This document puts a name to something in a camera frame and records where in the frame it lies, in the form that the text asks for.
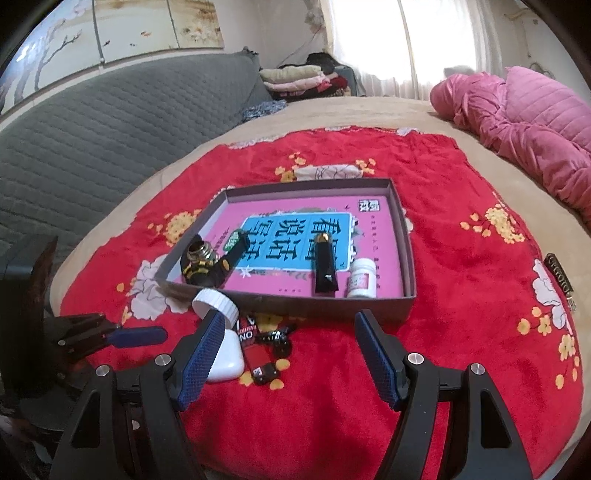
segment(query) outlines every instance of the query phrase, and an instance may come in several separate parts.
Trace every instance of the red lighter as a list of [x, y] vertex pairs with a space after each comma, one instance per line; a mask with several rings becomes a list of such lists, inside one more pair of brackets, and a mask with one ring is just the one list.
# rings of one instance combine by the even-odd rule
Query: red lighter
[[240, 317], [234, 328], [256, 385], [264, 385], [278, 378], [279, 371], [275, 367], [268, 348], [261, 343], [255, 343], [255, 338], [259, 334], [255, 316], [250, 314]]

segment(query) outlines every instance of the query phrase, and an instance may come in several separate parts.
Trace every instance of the wall mural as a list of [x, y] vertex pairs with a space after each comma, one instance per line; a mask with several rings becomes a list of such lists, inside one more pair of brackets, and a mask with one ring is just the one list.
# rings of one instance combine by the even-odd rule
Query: wall mural
[[203, 0], [168, 0], [181, 48], [223, 48], [216, 8]]
[[100, 63], [160, 50], [223, 46], [216, 8], [207, 0], [63, 0], [0, 77], [0, 114]]

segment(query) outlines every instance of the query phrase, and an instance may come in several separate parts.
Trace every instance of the blue label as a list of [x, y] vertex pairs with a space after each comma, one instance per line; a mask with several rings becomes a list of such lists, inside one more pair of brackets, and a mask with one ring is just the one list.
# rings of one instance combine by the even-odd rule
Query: blue label
[[238, 262], [238, 268], [260, 270], [313, 270], [314, 238], [332, 235], [337, 270], [349, 268], [352, 233], [350, 213], [282, 213], [250, 216], [242, 224], [251, 246]]

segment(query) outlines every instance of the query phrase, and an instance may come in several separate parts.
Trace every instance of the white curtain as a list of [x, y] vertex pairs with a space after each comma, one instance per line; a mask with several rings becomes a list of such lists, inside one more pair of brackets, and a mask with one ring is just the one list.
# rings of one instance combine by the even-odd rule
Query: white curtain
[[501, 74], [488, 0], [322, 0], [329, 51], [370, 96], [428, 100], [450, 67]]

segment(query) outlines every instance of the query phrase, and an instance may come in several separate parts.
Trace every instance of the beige bed sheet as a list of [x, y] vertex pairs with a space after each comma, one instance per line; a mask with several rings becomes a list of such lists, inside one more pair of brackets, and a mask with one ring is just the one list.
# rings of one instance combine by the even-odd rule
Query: beige bed sheet
[[56, 314], [61, 301], [94, 252], [109, 238], [122, 233], [135, 214], [186, 167], [219, 144], [268, 137], [286, 132], [342, 125], [368, 127], [414, 127], [427, 133], [454, 138], [468, 160], [504, 200], [526, 221], [544, 254], [554, 252], [560, 259], [574, 290], [578, 310], [574, 322], [579, 336], [583, 369], [583, 412], [577, 430], [563, 452], [564, 461], [591, 420], [591, 237], [579, 219], [539, 188], [521, 170], [497, 157], [478, 140], [452, 124], [442, 121], [428, 102], [397, 98], [327, 98], [296, 102], [271, 116], [240, 125], [207, 142], [186, 157], [152, 176], [127, 197], [77, 246], [62, 264], [51, 285], [51, 306]]

